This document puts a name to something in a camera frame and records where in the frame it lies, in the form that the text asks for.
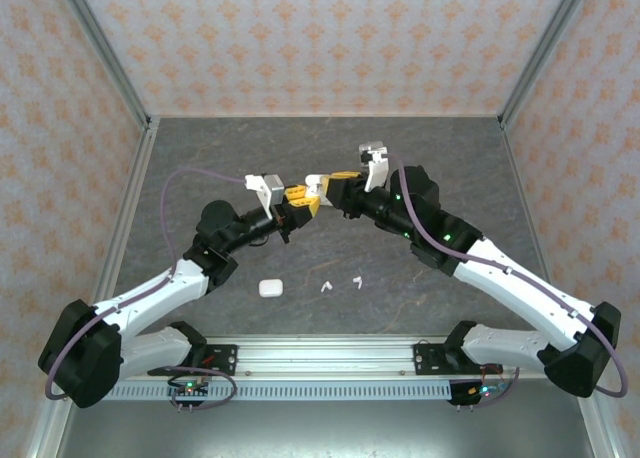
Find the controller board with LED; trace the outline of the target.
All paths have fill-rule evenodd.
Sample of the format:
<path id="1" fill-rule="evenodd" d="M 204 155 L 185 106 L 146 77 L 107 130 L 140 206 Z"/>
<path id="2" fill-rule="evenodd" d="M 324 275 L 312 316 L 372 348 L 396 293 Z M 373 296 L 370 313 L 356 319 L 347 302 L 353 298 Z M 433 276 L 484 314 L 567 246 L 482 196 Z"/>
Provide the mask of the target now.
<path id="1" fill-rule="evenodd" d="M 208 383 L 203 379 L 187 379 L 185 375 L 171 377 L 167 381 L 170 403 L 178 410 L 194 411 L 206 401 Z"/>
<path id="2" fill-rule="evenodd" d="M 495 402 L 509 388 L 506 383 L 483 383 L 480 380 L 454 380 L 450 382 L 448 403 L 461 409 L 486 407 Z"/>

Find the grey metal sheet panel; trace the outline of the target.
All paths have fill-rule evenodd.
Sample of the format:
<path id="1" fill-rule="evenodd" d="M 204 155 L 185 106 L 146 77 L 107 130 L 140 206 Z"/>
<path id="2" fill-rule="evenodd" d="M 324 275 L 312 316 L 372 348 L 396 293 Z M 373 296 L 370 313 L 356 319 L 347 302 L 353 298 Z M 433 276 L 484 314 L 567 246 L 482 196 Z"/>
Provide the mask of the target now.
<path id="1" fill-rule="evenodd" d="M 57 458 L 594 458 L 577 402 L 521 390 L 445 402 L 236 402 L 199 413 L 105 402 L 71 414 Z"/>

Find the aluminium side rail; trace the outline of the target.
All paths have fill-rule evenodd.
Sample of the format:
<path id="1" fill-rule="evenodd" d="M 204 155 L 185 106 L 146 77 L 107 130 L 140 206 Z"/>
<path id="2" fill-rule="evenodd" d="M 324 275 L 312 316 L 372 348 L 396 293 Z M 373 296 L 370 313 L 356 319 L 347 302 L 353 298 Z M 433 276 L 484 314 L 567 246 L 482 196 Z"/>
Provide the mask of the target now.
<path id="1" fill-rule="evenodd" d="M 504 143 L 504 147 L 507 152 L 508 159 L 514 174 L 514 179 L 516 182 L 520 200 L 524 208 L 524 213 L 526 216 L 529 232 L 533 240 L 536 257 L 537 257 L 537 261 L 538 261 L 540 272 L 541 272 L 540 277 L 544 281 L 554 284 L 551 274 L 549 273 L 549 267 L 547 265 L 546 255 L 541 246 L 539 235 L 536 229 L 536 224 L 535 224 L 534 216 L 532 213 L 533 211 L 532 204 L 528 198 L 528 194 L 525 188 L 525 179 L 523 175 L 520 173 L 520 167 L 516 159 L 515 148 L 509 139 L 509 135 L 505 127 L 501 129 L 501 135 L 502 135 L 502 141 Z"/>
<path id="2" fill-rule="evenodd" d="M 89 305 L 102 302 L 113 296 L 159 123 L 160 118 L 152 116 L 141 130 L 102 267 L 96 278 L 93 291 L 87 298 Z"/>

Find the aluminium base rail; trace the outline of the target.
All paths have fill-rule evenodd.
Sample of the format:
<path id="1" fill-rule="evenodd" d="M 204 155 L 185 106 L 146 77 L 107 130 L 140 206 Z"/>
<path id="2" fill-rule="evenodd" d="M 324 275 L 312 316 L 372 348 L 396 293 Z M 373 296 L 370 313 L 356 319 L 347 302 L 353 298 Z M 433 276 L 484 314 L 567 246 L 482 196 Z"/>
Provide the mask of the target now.
<path id="1" fill-rule="evenodd" d="M 446 343 L 482 365 L 502 365 L 542 375 L 548 341 L 539 332 L 472 328 L 463 339 L 410 335 L 236 335 L 210 336 L 207 344 L 238 346 L 235 375 L 256 377 L 342 377 L 417 375 L 413 345 Z"/>

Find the aluminium corner post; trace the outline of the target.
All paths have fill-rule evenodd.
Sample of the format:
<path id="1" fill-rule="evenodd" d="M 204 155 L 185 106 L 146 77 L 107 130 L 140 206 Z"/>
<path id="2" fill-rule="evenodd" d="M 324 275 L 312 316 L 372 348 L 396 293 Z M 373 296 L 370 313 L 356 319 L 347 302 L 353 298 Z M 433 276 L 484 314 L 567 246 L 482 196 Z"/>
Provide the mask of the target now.
<path id="1" fill-rule="evenodd" d="M 560 0 L 547 26 L 535 45 L 522 73 L 510 93 L 501 113 L 497 116 L 500 127 L 506 131 L 516 119 L 535 81 L 555 50 L 565 28 L 569 25 L 582 0 Z"/>
<path id="2" fill-rule="evenodd" d="M 81 29 L 97 53 L 107 75 L 112 80 L 126 108 L 142 129 L 147 129 L 151 117 L 147 113 L 141 98 L 136 92 L 124 66 L 112 47 L 107 34 L 88 0 L 66 0 Z"/>

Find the aluminium frame leg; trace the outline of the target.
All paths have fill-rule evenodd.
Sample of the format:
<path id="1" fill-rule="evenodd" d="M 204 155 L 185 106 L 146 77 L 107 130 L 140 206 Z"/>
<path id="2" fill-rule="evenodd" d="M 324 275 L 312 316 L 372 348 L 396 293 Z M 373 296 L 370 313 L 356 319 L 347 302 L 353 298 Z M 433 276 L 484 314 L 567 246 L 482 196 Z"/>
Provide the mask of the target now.
<path id="1" fill-rule="evenodd" d="M 594 458 L 626 458 L 609 399 L 601 394 L 579 398 L 578 404 Z"/>
<path id="2" fill-rule="evenodd" d="M 57 458 L 72 403 L 45 400 L 28 442 L 26 458 Z"/>

